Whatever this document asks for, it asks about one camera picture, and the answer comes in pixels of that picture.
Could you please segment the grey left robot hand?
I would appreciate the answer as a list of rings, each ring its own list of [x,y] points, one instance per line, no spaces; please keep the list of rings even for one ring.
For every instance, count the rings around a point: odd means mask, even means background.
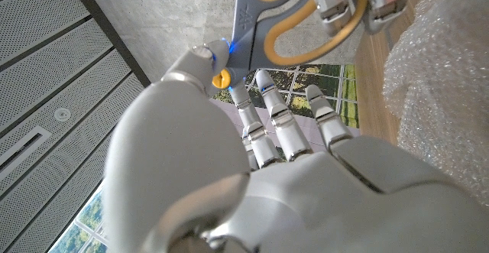
[[[280,155],[240,86],[248,141],[210,101],[230,54],[186,51],[121,117],[105,165],[114,252],[486,252],[488,210],[435,167],[354,136],[316,86],[306,96],[325,147],[314,151],[259,74]]]

